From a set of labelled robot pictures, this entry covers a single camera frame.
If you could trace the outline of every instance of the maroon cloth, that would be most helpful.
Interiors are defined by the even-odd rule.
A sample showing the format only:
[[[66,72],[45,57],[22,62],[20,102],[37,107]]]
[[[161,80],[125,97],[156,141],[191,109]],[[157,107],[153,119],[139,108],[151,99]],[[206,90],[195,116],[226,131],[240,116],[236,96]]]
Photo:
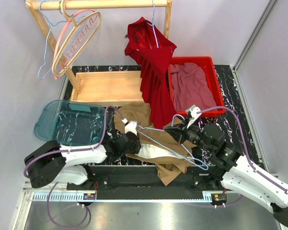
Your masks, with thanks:
[[[142,17],[128,25],[129,43],[125,55],[141,65],[140,90],[143,100],[151,107],[150,121],[155,128],[163,128],[176,114],[165,76],[176,46],[155,28],[159,45],[157,48],[153,28],[148,23]]]
[[[201,110],[216,106],[201,67],[194,63],[170,65],[170,72],[173,102],[177,111],[185,111],[193,104]]]

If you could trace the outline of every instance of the plastic tray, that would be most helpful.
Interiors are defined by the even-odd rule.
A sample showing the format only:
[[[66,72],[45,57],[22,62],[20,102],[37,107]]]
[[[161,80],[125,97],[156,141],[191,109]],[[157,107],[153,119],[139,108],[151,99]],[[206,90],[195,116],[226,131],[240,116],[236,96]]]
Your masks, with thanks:
[[[43,109],[34,134],[41,140],[56,140],[63,145],[94,145],[102,136],[104,113],[99,105],[55,100]]]
[[[216,105],[224,106],[220,85],[216,77],[216,71],[211,57],[173,57],[170,62],[170,64],[179,64],[179,65],[183,65],[184,63],[195,63],[203,69],[206,75],[208,88],[212,92]],[[168,85],[169,85],[169,93],[173,100],[173,89],[169,67],[168,67]],[[187,116],[185,111],[177,111],[177,113],[183,115],[184,117]],[[203,113],[201,117],[217,117],[223,113],[225,113],[225,109],[218,109],[217,111],[209,111]]]

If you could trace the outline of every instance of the wooden shelf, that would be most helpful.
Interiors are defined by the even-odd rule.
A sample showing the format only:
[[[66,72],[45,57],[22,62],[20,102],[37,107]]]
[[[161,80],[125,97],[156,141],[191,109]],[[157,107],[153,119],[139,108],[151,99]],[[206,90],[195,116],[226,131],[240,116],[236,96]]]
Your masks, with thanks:
[[[81,93],[72,90],[71,101],[89,102],[101,106],[123,106],[143,102],[141,71],[114,71],[77,73]]]
[[[154,0],[156,7],[167,6],[168,0]],[[40,2],[33,2],[33,9],[38,10]],[[109,8],[141,8],[153,7],[151,0],[80,0],[66,3],[67,10],[81,9],[109,9]],[[41,10],[59,10],[59,1],[46,1],[41,5]]]

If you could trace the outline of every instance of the pink folded cloth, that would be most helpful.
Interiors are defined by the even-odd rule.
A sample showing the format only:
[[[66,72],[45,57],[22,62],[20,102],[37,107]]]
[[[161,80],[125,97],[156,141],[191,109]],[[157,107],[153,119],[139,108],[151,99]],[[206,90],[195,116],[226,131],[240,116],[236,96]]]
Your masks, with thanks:
[[[193,104],[201,110],[216,106],[201,67],[194,63],[175,64],[170,65],[170,72],[176,111],[185,111]]]

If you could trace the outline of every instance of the hanging red clothing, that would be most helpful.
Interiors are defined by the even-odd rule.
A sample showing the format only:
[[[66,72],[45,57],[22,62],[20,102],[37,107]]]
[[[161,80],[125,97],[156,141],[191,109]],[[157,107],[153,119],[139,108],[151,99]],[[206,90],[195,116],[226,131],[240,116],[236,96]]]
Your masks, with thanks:
[[[140,90],[146,103],[150,104],[150,120],[155,128],[163,128],[176,114],[166,84],[166,71],[176,49],[155,27],[159,48],[151,23],[145,18],[128,25],[129,43],[125,55],[141,65],[142,83]]]

